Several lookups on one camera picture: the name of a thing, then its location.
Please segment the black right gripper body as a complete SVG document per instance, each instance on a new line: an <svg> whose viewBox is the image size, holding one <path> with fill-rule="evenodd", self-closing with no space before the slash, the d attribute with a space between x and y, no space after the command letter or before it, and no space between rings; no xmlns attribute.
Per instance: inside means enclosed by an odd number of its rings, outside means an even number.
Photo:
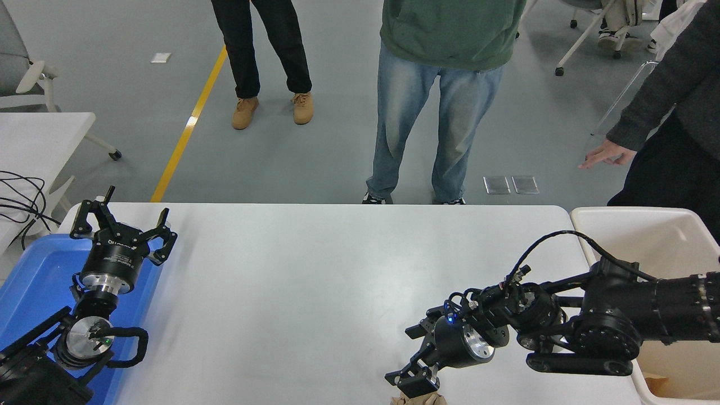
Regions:
<svg viewBox="0 0 720 405"><path fill-rule="evenodd" d="M460 323L450 323L442 316L434 327L434 344L438 352L437 366L461 368L470 366L470 351L466 342L466 333L470 329Z"/></svg>

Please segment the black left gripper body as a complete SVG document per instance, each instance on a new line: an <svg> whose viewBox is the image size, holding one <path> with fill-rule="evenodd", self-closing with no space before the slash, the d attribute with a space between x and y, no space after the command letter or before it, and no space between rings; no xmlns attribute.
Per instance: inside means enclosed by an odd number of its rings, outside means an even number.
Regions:
<svg viewBox="0 0 720 405"><path fill-rule="evenodd" d="M96 236L88 259L83 266L83 282L95 277L111 276L124 282L136 282L142 261L150 252L149 242L116 241Z"/></svg>

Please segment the person's hand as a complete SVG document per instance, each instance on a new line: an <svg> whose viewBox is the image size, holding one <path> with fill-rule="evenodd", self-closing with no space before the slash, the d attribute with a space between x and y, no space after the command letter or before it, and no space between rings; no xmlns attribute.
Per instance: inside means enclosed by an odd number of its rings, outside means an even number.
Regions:
<svg viewBox="0 0 720 405"><path fill-rule="evenodd" d="M601 145L586 153L584 161L579 164L578 169L591 169L599 163L612 166L626 165L630 163L636 155L637 151L624 148L610 140L604 140Z"/></svg>

